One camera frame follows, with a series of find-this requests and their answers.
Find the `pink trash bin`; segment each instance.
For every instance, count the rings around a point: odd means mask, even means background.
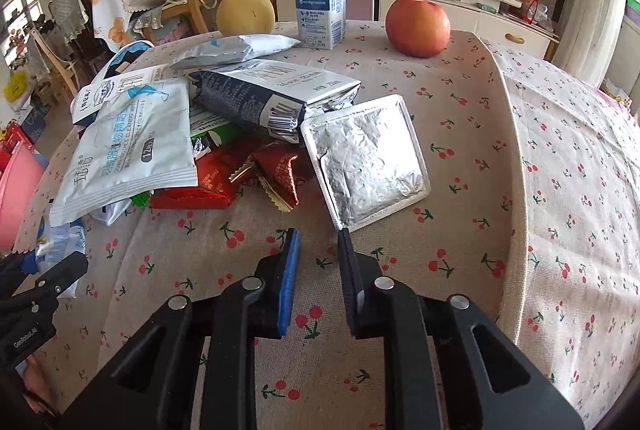
[[[44,168],[31,150],[20,143],[0,178],[0,251],[14,246],[20,223]]]

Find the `metal bolt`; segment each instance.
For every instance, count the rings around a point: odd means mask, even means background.
[[[173,309],[174,311],[179,311],[180,309],[184,309],[187,307],[187,299],[182,295],[176,295],[169,298],[169,309]]]
[[[244,280],[242,280],[242,287],[247,291],[255,291],[256,289],[260,289],[262,286],[262,280],[260,280],[257,276],[248,276]]]
[[[379,276],[377,279],[373,281],[373,285],[378,289],[388,290],[394,286],[394,281],[388,276]]]
[[[456,309],[463,311],[469,307],[469,298],[463,295],[454,295],[449,299],[449,303]]]

